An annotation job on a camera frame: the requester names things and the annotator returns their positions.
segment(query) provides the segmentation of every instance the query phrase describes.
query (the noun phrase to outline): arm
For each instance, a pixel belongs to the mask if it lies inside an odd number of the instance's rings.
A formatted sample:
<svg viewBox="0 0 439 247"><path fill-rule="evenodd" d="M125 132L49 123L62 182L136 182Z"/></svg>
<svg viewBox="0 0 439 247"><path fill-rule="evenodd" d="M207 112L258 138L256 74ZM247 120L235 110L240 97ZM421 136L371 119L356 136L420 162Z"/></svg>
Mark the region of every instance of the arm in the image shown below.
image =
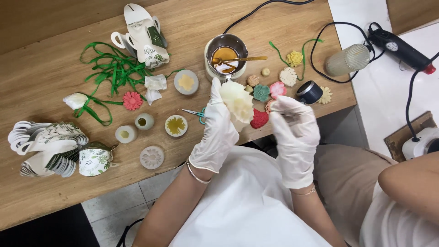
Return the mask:
<svg viewBox="0 0 439 247"><path fill-rule="evenodd" d="M439 225L439 152L386 168L378 183L390 198Z"/></svg>
<svg viewBox="0 0 439 247"><path fill-rule="evenodd" d="M347 247L344 239L332 223L331 218L329 218L317 193L313 192L306 196L298 196L298 194L305 195L310 192L313 185L311 184L302 189L290 189L294 213L330 245L334 247Z"/></svg>
<svg viewBox="0 0 439 247"><path fill-rule="evenodd" d="M334 247L346 247L319 196L312 191L314 155L320 134L311 107L278 96L270 122L277 141L277 163L282 183L291 191L294 213Z"/></svg>
<svg viewBox="0 0 439 247"><path fill-rule="evenodd" d="M224 105L217 78L212 81L211 99L205 110L204 136L189 156L194 175L209 181L219 173L224 160L239 139ZM148 212L137 231L133 247L168 246L191 215L206 190L207 184L197 181L187 165L164 191Z"/></svg>
<svg viewBox="0 0 439 247"><path fill-rule="evenodd" d="M194 210L207 184L195 180L184 165L180 174L155 202L137 232L133 247L168 246ZM201 180L208 181L213 172L191 167Z"/></svg>

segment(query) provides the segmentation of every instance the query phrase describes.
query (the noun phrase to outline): yellow wax rose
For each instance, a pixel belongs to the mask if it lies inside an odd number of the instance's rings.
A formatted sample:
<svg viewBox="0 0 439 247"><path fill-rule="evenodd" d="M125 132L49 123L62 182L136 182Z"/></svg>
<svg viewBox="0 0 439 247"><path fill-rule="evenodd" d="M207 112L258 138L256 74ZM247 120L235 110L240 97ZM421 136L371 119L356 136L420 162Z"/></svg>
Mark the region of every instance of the yellow wax rose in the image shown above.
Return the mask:
<svg viewBox="0 0 439 247"><path fill-rule="evenodd" d="M303 55L298 51L292 51L290 54L287 54L287 63L291 67L296 67L297 65L302 63Z"/></svg>

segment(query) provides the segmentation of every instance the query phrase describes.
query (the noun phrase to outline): teal scissors handle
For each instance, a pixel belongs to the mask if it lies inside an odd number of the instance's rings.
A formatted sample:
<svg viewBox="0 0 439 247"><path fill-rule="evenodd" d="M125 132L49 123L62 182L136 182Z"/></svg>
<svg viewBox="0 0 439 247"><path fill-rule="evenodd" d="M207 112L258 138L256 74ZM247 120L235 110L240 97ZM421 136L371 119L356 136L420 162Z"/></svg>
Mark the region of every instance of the teal scissors handle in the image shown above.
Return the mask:
<svg viewBox="0 0 439 247"><path fill-rule="evenodd" d="M201 110L200 113L197 113L197 116L200 117L200 123L201 124L206 124L205 122L203 122L202 118L204 118L204 111L206 110L206 108L204 107L203 110Z"/></svg>

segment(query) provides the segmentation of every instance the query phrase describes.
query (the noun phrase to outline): white shirt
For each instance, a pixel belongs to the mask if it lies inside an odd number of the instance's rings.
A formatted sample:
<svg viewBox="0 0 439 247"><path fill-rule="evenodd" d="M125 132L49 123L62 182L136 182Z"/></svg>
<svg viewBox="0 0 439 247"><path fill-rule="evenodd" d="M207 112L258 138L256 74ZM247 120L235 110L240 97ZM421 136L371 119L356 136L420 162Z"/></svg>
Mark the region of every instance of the white shirt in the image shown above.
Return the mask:
<svg viewBox="0 0 439 247"><path fill-rule="evenodd" d="M276 160L235 146L172 240L175 247L330 247L292 212Z"/></svg>
<svg viewBox="0 0 439 247"><path fill-rule="evenodd" d="M377 182L361 226L360 246L439 247L439 226L390 199Z"/></svg>

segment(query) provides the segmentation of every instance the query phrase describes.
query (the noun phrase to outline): bracelet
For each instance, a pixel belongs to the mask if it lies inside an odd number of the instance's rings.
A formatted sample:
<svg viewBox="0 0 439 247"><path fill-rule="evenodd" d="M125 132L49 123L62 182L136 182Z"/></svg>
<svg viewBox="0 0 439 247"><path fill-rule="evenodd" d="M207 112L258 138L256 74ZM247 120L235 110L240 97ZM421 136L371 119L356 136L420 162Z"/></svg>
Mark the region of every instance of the bracelet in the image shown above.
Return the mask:
<svg viewBox="0 0 439 247"><path fill-rule="evenodd" d="M192 170L191 170L191 163L189 162L189 160L186 160L186 165L187 165L187 168L189 169L189 172L192 174L192 176L193 176L198 182L203 183L203 184L208 184L208 183L210 183L210 181L212 180L212 179L209 179L209 181L203 181L203 180L197 178L197 176L195 176L195 174L194 174L194 173L192 172Z"/></svg>
<svg viewBox="0 0 439 247"><path fill-rule="evenodd" d="M309 194L312 194L312 193L314 193L316 191L316 186L315 185L313 185L313 188L311 189L311 191L310 192L308 192L308 193L306 193L306 194L297 194L297 193L294 193L296 196L307 196L307 195L309 195Z"/></svg>

